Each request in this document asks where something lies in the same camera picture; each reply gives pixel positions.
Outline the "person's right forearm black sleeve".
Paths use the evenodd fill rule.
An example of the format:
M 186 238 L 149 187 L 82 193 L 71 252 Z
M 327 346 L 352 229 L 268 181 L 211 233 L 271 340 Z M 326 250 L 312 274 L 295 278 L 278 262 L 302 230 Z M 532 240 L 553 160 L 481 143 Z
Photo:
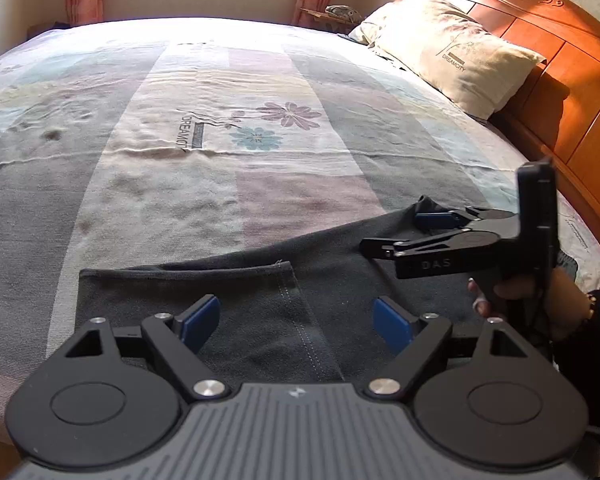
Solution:
M 591 314 L 554 345 L 560 372 L 583 396 L 588 421 L 600 428 L 600 289 L 590 293 Z

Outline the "person's right hand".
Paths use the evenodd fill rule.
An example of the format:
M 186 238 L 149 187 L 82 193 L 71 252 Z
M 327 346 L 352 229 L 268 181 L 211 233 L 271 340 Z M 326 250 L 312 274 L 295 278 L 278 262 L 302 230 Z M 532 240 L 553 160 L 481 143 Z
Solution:
M 470 278 L 468 292 L 474 295 L 472 307 L 483 318 L 502 318 L 510 322 L 514 309 L 533 300 L 535 282 L 532 278 L 512 280 L 489 285 L 488 291 Z M 592 318 L 594 310 L 591 298 L 570 280 L 561 268 L 550 274 L 542 306 L 533 308 L 535 316 L 545 322 L 553 340 L 561 340 L 573 333 L 585 321 Z

